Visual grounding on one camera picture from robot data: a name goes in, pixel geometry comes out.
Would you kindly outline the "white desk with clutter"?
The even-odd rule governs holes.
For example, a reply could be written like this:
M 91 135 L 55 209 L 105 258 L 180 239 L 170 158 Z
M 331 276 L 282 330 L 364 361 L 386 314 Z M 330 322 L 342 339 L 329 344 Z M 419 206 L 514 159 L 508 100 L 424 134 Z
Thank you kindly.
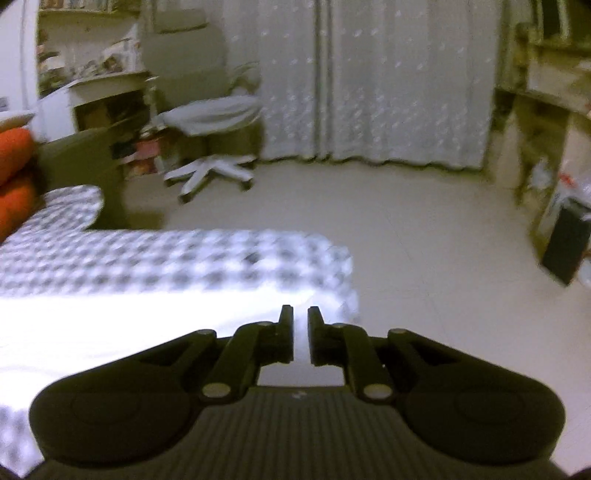
M 54 142 L 108 135 L 117 160 L 148 120 L 140 1 L 41 1 L 36 8 L 39 133 Z

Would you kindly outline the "grey star pattern curtain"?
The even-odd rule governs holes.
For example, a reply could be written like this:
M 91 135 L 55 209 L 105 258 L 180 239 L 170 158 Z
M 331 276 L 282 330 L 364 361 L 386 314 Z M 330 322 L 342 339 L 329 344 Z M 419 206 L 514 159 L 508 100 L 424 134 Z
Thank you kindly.
M 213 1 L 233 66 L 259 69 L 266 160 L 482 167 L 497 1 Z

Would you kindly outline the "upper red puffy cushion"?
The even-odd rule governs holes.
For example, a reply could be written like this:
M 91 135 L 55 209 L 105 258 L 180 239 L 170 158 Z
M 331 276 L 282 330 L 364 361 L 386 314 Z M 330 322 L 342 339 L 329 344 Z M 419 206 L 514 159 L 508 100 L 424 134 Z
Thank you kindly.
M 6 184 L 31 160 L 36 151 L 31 132 L 13 128 L 0 134 L 0 185 Z

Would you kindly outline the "black bag on floor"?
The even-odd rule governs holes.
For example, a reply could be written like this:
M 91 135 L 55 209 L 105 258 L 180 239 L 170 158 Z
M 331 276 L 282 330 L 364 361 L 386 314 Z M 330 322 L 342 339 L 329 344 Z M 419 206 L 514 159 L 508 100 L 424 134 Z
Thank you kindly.
M 541 265 L 563 286 L 569 286 L 590 247 L 590 208 L 575 198 L 561 205 Z

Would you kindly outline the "grey white checkered bedspread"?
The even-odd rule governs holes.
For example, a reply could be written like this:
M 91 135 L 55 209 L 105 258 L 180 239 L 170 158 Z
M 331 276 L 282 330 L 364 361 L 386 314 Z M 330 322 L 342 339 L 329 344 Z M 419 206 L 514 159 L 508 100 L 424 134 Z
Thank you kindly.
M 98 230 L 99 188 L 46 193 L 41 208 L 1 245 L 1 300 L 92 295 L 305 287 L 359 297 L 353 258 L 315 233 L 276 230 Z M 25 475 L 42 462 L 26 410 L 1 404 L 1 463 Z

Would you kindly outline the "wooden shelf unit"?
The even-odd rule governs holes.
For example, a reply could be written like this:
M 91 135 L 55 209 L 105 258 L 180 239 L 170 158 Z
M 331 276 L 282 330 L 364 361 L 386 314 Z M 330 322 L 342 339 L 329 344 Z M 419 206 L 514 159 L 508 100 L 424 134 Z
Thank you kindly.
M 505 1 L 486 173 L 546 242 L 590 176 L 590 4 Z

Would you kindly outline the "white knit garment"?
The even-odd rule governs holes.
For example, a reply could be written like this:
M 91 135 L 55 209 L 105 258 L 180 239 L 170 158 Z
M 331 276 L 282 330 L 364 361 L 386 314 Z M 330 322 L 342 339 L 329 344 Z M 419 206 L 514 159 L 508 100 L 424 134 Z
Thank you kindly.
M 359 318 L 356 298 L 311 287 L 4 297 L 1 404 L 26 410 L 56 380 L 199 329 L 228 337 L 244 324 L 276 322 L 284 305 L 294 309 L 294 353 L 301 365 L 308 362 L 308 308 L 320 308 L 328 323 Z

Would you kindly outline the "cream pillow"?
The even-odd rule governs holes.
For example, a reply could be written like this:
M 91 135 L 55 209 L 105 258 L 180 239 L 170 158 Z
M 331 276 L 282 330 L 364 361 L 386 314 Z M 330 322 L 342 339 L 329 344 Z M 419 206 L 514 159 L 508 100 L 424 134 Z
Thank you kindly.
M 14 110 L 0 112 L 0 132 L 26 127 L 35 117 L 32 110 Z

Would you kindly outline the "red puffy cushion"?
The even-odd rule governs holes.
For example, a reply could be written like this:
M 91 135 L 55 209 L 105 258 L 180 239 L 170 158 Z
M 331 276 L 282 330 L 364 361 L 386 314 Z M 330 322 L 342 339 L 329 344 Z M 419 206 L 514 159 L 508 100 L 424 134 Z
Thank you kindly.
M 14 234 L 37 210 L 39 193 L 31 176 L 16 176 L 1 186 L 0 241 Z
M 36 151 L 31 132 L 13 128 L 0 134 L 0 185 L 6 184 L 31 160 Z

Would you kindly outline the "white swivel office chair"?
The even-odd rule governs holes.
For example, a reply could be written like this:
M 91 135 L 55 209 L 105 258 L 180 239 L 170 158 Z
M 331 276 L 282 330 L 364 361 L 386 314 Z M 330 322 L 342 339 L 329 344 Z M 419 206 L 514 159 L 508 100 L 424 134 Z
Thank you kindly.
M 164 184 L 182 185 L 182 203 L 213 177 L 249 190 L 262 114 L 256 63 L 229 68 L 224 32 L 198 6 L 145 1 L 140 18 L 141 61 L 149 74 L 143 133 L 168 140 L 159 155 Z

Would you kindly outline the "lower red puffy cushion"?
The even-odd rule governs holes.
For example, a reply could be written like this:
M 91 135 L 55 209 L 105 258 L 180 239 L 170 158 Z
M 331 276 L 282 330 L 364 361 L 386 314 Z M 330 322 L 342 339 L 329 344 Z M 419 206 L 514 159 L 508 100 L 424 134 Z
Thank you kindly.
M 39 193 L 31 176 L 16 176 L 1 186 L 0 241 L 14 234 L 37 210 Z

